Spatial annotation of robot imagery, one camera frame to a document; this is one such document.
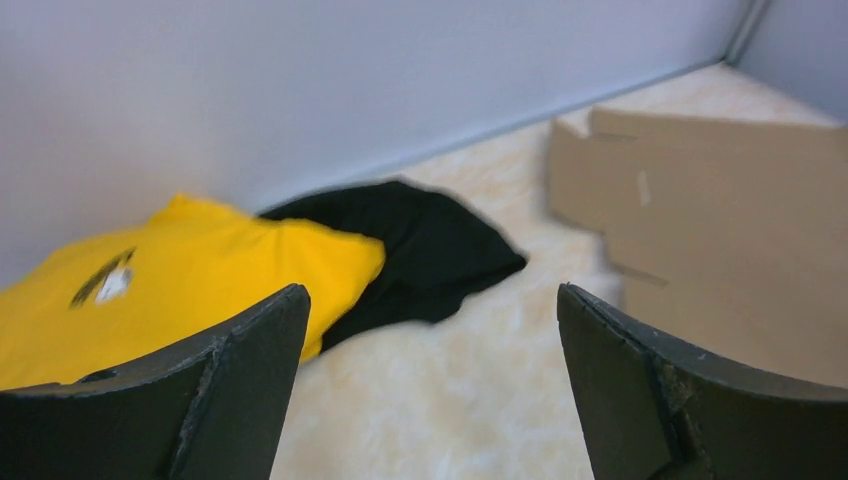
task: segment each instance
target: folded fabric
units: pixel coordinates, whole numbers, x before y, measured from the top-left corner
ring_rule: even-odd
[[[451,197],[400,181],[310,195],[260,214],[308,219],[379,239],[380,275],[324,333],[322,351],[366,330],[406,320],[441,321],[465,297],[527,264],[493,227]]]
[[[305,285],[312,302],[305,360],[384,259],[374,238],[178,196],[147,225],[64,247],[0,292],[0,390],[75,382],[292,283]]]

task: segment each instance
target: black cloth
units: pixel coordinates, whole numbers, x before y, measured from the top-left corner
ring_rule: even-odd
[[[326,191],[259,215],[302,218],[381,240],[383,270],[322,337],[322,351],[373,328],[439,322],[462,300],[527,264],[492,226],[458,201],[401,181]]]

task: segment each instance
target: floor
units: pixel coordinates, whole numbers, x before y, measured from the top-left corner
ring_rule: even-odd
[[[604,102],[750,121],[833,119],[717,65]],[[588,110],[556,121],[584,129]],[[362,335],[298,372],[272,479],[591,479],[554,315],[560,283],[612,302],[594,234],[547,213],[547,122],[399,172],[500,225],[528,267],[435,328]]]

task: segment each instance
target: white wall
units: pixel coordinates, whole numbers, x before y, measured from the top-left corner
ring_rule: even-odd
[[[0,285],[177,190],[254,209],[719,58],[739,0],[4,0]]]
[[[848,1],[773,0],[738,68],[848,121]]]

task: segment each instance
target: flattened cardboard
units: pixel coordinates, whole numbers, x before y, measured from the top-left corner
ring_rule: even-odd
[[[596,109],[555,123],[549,201],[603,233],[624,310],[728,358],[848,386],[848,131]]]

